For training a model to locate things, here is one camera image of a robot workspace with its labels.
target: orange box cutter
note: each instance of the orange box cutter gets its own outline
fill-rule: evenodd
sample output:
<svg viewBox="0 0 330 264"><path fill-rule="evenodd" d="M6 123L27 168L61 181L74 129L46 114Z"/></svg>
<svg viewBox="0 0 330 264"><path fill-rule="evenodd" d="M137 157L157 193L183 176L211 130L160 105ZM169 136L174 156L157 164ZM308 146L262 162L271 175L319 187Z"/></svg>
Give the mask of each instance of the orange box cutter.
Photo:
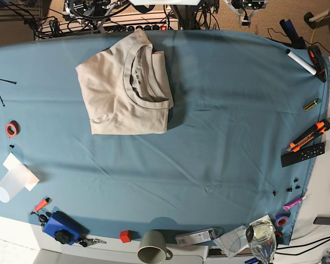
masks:
<svg viewBox="0 0 330 264"><path fill-rule="evenodd" d="M322 134L326 133L330 129L330 122L326 119L312 125L307 129L302 135L300 135L296 140L290 143L290 147L287 149L288 152L299 151L302 146L307 144L312 139L316 139Z"/></svg>

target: white marker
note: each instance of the white marker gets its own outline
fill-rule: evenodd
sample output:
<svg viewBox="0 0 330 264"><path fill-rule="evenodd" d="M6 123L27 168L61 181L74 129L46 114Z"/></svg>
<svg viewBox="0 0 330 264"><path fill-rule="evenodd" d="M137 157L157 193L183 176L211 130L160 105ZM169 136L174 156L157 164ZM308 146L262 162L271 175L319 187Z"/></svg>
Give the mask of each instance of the white marker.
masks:
<svg viewBox="0 0 330 264"><path fill-rule="evenodd" d="M297 62L299 65L301 65L303 68L305 68L312 75L316 75L317 70L314 69L308 62L306 62L304 59L299 57L297 54L293 53L290 49L286 49L286 54L288 55L288 57L290 57L295 62Z"/></svg>

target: orange-handled tool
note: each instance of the orange-handled tool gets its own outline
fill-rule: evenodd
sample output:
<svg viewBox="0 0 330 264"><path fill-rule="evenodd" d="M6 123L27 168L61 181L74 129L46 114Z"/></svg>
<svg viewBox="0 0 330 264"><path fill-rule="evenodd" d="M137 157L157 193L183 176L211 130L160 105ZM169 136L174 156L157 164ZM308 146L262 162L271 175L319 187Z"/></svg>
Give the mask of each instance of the orange-handled tool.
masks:
<svg viewBox="0 0 330 264"><path fill-rule="evenodd" d="M42 200L36 207L34 207L34 211L39 211L41 210L43 207L45 207L50 201L50 198L44 199Z"/></svg>
<svg viewBox="0 0 330 264"><path fill-rule="evenodd" d="M329 129L330 129L330 122L326 119L312 125L310 128L307 129L307 131L305 131L296 140L290 143L290 147L287 149L287 151L288 152L299 151L303 145L307 144L312 139L321 136Z"/></svg>

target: red tape roll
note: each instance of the red tape roll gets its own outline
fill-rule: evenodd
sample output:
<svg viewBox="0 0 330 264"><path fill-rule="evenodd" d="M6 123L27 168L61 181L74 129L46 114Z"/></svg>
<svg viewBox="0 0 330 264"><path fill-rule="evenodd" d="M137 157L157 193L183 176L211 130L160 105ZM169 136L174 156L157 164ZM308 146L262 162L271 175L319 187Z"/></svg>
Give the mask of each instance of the red tape roll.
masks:
<svg viewBox="0 0 330 264"><path fill-rule="evenodd" d="M6 134L9 136L9 138L13 138L18 134L18 124L16 121L11 121L6 125Z"/></svg>

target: purple tape roll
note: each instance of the purple tape roll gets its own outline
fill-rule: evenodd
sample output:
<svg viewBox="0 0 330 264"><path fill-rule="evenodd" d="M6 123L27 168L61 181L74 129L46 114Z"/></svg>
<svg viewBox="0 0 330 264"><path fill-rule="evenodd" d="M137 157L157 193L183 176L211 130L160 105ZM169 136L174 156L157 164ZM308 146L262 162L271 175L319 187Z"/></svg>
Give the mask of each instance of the purple tape roll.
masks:
<svg viewBox="0 0 330 264"><path fill-rule="evenodd" d="M275 226L283 227L288 223L289 216L287 214L278 214L275 217Z"/></svg>

